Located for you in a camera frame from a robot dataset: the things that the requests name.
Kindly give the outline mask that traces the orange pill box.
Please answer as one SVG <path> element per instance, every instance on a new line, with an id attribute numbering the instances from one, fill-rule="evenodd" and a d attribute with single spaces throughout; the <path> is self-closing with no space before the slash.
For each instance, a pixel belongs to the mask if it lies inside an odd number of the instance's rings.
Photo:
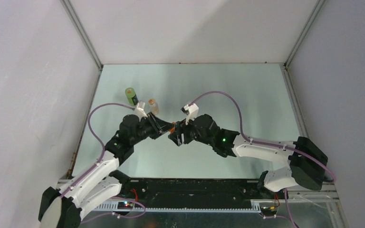
<path id="1" fill-rule="evenodd" d="M 174 125 L 173 125 L 173 127 L 169 129 L 169 131 L 168 131 L 168 132 L 169 132 L 169 134 L 174 133 L 174 131 L 175 131 L 175 127 L 176 127 L 176 126 L 175 126 L 175 124 L 174 124 Z"/>

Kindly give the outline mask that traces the clear pill bottle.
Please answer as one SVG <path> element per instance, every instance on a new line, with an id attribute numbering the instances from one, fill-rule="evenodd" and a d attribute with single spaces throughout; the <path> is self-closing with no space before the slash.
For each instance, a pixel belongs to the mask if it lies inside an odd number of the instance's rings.
<path id="1" fill-rule="evenodd" d="M 151 113 L 154 114 L 154 115 L 158 115 L 159 114 L 159 106 L 158 106 L 157 101 L 152 98 L 152 99 L 148 100 L 148 104 L 149 104 Z"/>

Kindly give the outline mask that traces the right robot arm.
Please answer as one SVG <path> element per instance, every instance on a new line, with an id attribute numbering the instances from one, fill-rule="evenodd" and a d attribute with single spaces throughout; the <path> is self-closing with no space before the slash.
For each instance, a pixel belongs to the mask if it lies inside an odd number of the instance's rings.
<path id="1" fill-rule="evenodd" d="M 281 164 L 282 168 L 261 174 L 257 191 L 262 198 L 269 199 L 294 186 L 322 189 L 328 157 L 307 137 L 286 142 L 249 138 L 220 128 L 208 114 L 176 122 L 168 137 L 178 146 L 192 141 L 203 143 L 221 157 L 251 157 Z"/>

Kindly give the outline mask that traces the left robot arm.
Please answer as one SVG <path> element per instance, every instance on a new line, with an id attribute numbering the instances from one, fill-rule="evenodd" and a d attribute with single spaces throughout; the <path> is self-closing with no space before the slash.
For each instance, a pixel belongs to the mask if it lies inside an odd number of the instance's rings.
<path id="1" fill-rule="evenodd" d="M 58 188 L 47 188 L 41 199 L 38 220 L 42 228 L 77 228 L 87 214 L 107 199 L 125 198 L 131 184 L 111 177 L 146 138 L 157 139 L 174 128 L 149 113 L 146 117 L 126 115 L 104 152 L 83 173 Z"/>

